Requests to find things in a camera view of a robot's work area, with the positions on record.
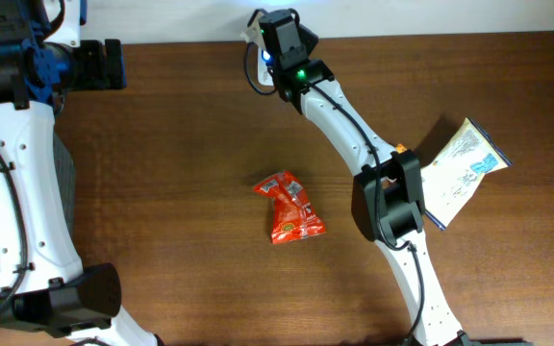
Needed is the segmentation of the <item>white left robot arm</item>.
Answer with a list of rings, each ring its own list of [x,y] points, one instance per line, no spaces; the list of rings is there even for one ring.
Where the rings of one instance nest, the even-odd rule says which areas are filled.
[[[110,263],[84,266],[69,231],[75,169],[56,99],[126,85],[118,40],[0,41],[0,328],[75,345],[157,345],[122,305]]]

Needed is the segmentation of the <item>red snack bag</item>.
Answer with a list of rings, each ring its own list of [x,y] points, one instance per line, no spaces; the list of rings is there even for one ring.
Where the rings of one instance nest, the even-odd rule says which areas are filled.
[[[289,171],[280,171],[254,185],[253,190],[272,202],[271,243],[283,244],[326,233],[305,188]]]

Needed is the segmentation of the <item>cream white snack bag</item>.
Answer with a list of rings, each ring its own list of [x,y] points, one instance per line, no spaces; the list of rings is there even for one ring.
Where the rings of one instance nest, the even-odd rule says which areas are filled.
[[[474,195],[483,178],[513,163],[470,118],[421,169],[426,215],[442,231]]]

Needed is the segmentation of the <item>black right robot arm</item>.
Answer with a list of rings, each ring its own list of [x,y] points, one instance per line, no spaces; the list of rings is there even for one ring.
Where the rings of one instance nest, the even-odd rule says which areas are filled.
[[[269,73],[280,96],[327,136],[353,176],[355,223],[388,261],[410,315],[404,344],[470,344],[428,253],[421,167],[414,152],[398,152],[377,136],[324,62],[289,69],[275,63]]]

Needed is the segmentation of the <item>orange small carton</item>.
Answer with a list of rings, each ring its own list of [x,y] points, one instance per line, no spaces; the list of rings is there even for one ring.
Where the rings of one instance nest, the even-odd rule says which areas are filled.
[[[402,154],[407,150],[407,148],[403,144],[398,144],[395,146],[395,150],[397,153]]]

